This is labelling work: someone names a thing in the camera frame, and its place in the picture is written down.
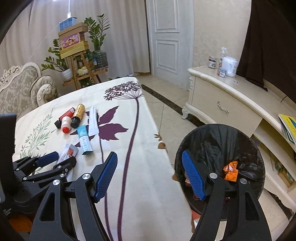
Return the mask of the white red sachet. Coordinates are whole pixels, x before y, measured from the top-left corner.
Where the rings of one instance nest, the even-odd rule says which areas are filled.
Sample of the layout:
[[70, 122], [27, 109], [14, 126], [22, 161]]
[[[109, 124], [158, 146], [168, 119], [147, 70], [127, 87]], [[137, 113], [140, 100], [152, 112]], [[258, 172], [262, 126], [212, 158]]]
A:
[[62, 155], [59, 157], [57, 164], [67, 160], [70, 157], [75, 157], [78, 153], [78, 148], [72, 144], [66, 144]]

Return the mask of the blue white tube box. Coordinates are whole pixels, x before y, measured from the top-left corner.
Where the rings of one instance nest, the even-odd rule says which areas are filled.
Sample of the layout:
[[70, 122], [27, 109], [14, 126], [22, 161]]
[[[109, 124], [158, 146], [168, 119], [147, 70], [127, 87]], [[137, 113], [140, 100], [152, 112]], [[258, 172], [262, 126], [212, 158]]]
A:
[[86, 125], [79, 126], [77, 128], [77, 133], [78, 133], [78, 137], [79, 137], [79, 143], [80, 143], [82, 155], [91, 155], [93, 152], [93, 149], [90, 144]]

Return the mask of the orange snack wrapper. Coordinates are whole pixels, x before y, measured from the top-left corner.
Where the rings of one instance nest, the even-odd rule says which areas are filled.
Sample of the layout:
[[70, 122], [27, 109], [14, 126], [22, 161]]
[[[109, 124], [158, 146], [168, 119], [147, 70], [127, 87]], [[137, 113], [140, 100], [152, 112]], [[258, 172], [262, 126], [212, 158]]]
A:
[[238, 170], [237, 170], [237, 161], [232, 161], [228, 165], [223, 168], [225, 177], [224, 179], [227, 181], [236, 182], [238, 177]]

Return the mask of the red bottle black cap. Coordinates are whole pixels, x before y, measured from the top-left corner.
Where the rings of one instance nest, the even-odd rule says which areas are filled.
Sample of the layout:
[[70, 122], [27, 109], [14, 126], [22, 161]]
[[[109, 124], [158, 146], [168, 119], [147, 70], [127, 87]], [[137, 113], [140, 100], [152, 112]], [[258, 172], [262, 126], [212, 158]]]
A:
[[62, 114], [62, 116], [60, 116], [58, 118], [57, 121], [55, 121], [54, 125], [56, 126], [57, 129], [60, 129], [61, 126], [62, 126], [62, 119], [64, 117], [69, 117], [69, 118], [72, 118], [73, 115], [74, 115], [74, 112], [75, 112], [75, 109], [74, 108], [70, 108], [68, 111], [66, 111], [64, 114]]

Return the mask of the white bottle red cap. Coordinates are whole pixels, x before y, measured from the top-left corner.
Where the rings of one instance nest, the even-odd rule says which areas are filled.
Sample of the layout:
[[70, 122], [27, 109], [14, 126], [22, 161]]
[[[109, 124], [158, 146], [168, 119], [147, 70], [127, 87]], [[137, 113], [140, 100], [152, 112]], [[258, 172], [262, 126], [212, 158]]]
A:
[[62, 119], [62, 126], [61, 126], [61, 130], [63, 133], [67, 134], [70, 132], [71, 130], [71, 118], [69, 117], [64, 117]]

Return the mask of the white paper strip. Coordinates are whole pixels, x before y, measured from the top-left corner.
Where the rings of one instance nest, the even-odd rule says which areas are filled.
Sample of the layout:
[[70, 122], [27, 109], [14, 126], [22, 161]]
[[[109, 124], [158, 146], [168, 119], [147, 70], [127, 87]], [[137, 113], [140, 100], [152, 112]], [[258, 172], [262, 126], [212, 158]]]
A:
[[99, 128], [97, 123], [97, 109], [95, 106], [92, 106], [89, 111], [89, 129], [88, 129], [88, 135], [95, 136], [99, 134]]

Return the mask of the gold bottle black cap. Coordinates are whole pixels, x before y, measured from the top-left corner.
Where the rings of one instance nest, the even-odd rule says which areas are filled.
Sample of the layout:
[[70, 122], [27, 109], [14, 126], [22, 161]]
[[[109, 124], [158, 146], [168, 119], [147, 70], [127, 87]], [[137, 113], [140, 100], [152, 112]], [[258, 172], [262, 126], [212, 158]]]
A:
[[78, 128], [84, 116], [84, 113], [85, 113], [85, 106], [83, 104], [79, 104], [75, 109], [74, 114], [71, 118], [72, 121], [70, 123], [70, 126], [72, 128]]

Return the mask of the black lined trash bin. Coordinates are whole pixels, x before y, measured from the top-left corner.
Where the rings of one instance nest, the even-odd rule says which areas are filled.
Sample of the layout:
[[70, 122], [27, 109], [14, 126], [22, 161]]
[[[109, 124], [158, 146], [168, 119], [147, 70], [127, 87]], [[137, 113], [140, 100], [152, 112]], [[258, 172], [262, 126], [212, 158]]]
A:
[[182, 153], [188, 150], [193, 160], [203, 163], [209, 172], [224, 176], [223, 168], [232, 161], [238, 162], [238, 178], [245, 178], [255, 196], [260, 197], [265, 180], [263, 158], [255, 143], [243, 132], [231, 126], [208, 124], [200, 126], [185, 136], [175, 158], [175, 174], [189, 206], [201, 214], [204, 202], [194, 196], [186, 184]]

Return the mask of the cream ornate sofa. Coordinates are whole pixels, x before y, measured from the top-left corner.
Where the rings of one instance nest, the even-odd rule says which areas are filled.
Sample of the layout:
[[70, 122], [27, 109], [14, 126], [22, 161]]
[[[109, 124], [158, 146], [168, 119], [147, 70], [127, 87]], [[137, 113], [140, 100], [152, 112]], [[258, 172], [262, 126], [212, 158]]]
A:
[[34, 62], [12, 66], [1, 75], [1, 114], [15, 113], [17, 118], [59, 97], [50, 75], [41, 75]]

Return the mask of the wooden plant stand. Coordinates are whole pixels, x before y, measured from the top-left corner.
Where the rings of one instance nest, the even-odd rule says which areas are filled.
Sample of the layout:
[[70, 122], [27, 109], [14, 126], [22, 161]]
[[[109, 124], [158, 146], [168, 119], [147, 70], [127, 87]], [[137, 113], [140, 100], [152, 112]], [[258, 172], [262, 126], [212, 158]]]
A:
[[65, 59], [72, 72], [72, 78], [66, 79], [62, 84], [63, 87], [74, 84], [75, 89], [78, 90], [82, 88], [81, 81], [85, 79], [93, 84], [102, 83], [99, 75], [108, 71], [107, 66], [98, 68], [95, 65], [95, 58], [89, 49], [70, 55]]

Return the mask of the potted plant white pot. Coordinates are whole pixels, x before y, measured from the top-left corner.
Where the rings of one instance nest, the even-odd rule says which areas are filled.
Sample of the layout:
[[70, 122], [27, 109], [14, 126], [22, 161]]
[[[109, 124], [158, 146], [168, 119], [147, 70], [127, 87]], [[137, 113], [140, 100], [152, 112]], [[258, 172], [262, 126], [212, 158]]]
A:
[[44, 63], [41, 64], [42, 71], [45, 70], [54, 70], [56, 72], [62, 73], [64, 77], [64, 81], [70, 81], [73, 78], [73, 73], [71, 68], [68, 66], [66, 59], [61, 58], [61, 48], [60, 42], [58, 39], [53, 40], [53, 46], [49, 47], [48, 53], [50, 54], [48, 57], [44, 59]]

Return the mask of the white plastic jug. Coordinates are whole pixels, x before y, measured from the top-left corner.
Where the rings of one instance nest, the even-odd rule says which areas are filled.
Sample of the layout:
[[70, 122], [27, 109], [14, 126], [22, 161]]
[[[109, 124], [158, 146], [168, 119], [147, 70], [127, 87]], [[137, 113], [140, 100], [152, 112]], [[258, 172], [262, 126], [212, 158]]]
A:
[[226, 70], [226, 75], [234, 77], [236, 75], [238, 61], [232, 57], [225, 56], [222, 60], [222, 69]]

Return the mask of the small dark jar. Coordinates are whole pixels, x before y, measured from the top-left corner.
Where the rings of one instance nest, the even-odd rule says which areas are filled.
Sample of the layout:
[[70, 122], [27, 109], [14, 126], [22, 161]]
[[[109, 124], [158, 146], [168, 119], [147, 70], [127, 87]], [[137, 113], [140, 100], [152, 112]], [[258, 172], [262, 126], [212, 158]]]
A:
[[209, 56], [208, 58], [208, 67], [215, 69], [217, 66], [217, 58]]

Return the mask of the white spray bottle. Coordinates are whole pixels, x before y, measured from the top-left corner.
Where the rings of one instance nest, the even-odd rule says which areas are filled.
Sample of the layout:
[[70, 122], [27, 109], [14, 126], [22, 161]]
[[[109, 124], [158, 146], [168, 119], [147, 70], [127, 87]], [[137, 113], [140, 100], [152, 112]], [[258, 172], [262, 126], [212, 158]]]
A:
[[220, 58], [219, 58], [219, 68], [222, 67], [223, 64], [223, 58], [227, 55], [227, 49], [225, 47], [221, 48], [221, 54], [220, 54]]

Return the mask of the dark cloth covered TV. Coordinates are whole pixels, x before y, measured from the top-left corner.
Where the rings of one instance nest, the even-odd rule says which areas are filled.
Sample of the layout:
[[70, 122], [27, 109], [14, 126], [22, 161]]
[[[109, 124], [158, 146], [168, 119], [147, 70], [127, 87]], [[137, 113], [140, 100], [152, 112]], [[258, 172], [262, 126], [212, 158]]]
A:
[[295, 1], [252, 1], [237, 75], [295, 101]]

